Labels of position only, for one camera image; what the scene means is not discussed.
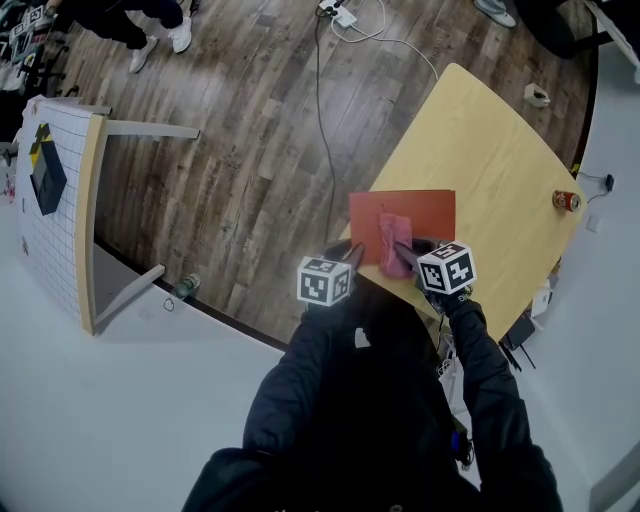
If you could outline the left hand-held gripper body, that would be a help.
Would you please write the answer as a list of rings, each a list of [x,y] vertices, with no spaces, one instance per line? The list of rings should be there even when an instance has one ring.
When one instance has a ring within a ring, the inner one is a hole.
[[[306,304],[333,306],[352,292],[355,273],[348,255],[350,239],[330,244],[317,256],[305,256],[297,269],[297,299]]]

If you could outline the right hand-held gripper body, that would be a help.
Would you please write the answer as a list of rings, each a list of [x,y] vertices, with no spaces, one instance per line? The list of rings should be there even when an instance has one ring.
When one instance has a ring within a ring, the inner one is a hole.
[[[470,292],[477,281],[471,248],[460,241],[414,238],[410,264],[416,274],[415,287],[438,313],[444,312],[441,299]]]

